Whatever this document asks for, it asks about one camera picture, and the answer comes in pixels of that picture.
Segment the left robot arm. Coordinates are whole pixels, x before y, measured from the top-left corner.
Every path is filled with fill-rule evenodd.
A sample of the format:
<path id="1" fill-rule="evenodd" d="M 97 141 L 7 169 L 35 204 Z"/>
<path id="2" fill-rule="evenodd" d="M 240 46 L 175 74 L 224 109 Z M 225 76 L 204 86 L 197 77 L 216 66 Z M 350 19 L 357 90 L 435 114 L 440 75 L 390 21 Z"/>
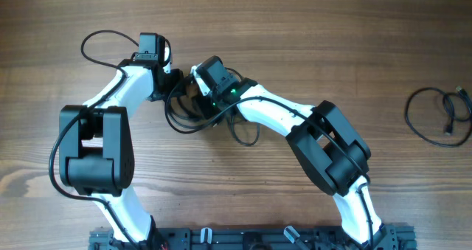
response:
<path id="1" fill-rule="evenodd" d="M 164 36 L 143 32 L 136 45 L 130 58 L 114 66 L 116 76 L 99 94 L 60 111 L 49 177 L 60 194 L 100 208 L 112 226 L 113 247 L 162 249 L 165 240 L 131 185 L 135 158 L 129 119 L 145 100 L 168 99 L 183 74 L 172 69 Z"/>

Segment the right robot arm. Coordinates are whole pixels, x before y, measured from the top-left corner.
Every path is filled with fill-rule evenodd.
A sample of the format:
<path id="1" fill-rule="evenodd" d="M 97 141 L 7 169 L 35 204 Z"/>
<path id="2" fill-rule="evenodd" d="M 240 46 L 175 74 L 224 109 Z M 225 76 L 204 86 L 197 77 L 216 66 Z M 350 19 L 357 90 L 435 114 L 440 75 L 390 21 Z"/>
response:
<path id="1" fill-rule="evenodd" d="M 230 112 L 284 136 L 307 177 L 333 197 L 345 234 L 359 246 L 374 246 L 382 222 L 368 191 L 371 151 L 333 103 L 291 102 L 239 77 L 218 56 L 193 66 L 190 75 L 206 117 Z"/>

